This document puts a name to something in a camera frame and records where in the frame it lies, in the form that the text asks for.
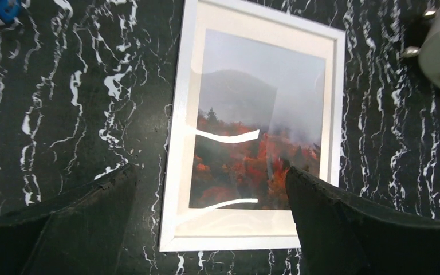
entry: mountain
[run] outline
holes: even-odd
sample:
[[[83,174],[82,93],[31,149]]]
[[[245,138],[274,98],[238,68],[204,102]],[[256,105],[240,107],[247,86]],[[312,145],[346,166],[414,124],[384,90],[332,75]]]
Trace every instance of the mountain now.
[[[277,88],[244,72],[220,70],[201,75],[199,109],[213,108],[227,123],[268,127]]]

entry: misty mountain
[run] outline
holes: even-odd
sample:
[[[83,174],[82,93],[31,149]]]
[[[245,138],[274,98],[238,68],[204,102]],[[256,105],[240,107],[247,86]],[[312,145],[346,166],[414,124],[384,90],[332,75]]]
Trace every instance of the misty mountain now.
[[[277,88],[247,73],[220,70],[201,75],[199,109],[213,108],[227,123],[242,122],[268,128]]]
[[[311,146],[311,143],[321,143],[321,139],[313,140],[305,129],[293,128],[283,121],[276,121],[276,118],[273,117],[267,133],[270,135],[279,135],[282,131],[288,133],[288,138],[292,143],[297,143],[302,146]]]

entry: framed photograph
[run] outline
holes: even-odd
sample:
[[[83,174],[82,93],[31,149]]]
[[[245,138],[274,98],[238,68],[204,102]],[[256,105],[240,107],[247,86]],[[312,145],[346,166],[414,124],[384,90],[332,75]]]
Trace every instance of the framed photograph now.
[[[345,34],[243,0],[186,0],[159,250],[299,248],[285,176],[338,186]]]

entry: black marble floor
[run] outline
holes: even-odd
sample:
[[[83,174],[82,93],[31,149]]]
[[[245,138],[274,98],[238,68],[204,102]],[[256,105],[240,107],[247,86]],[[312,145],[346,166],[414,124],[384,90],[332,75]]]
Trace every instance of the black marble floor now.
[[[347,31],[340,187],[440,219],[440,97],[400,58],[436,1],[267,0]],[[0,27],[0,215],[142,168],[118,274],[300,274],[302,251],[159,253],[180,0],[27,0]]]

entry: red autumn foliage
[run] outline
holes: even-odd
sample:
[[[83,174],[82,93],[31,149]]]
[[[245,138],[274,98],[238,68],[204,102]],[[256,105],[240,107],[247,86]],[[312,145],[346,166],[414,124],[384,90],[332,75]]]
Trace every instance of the red autumn foliage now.
[[[225,123],[213,110],[199,115],[197,128],[223,136],[255,131],[255,125]],[[191,177],[190,207],[206,207],[239,198],[257,198],[256,205],[226,208],[288,210],[286,173],[289,166],[318,176],[320,147],[292,143],[287,130],[261,132],[257,140],[220,143],[198,137]]]

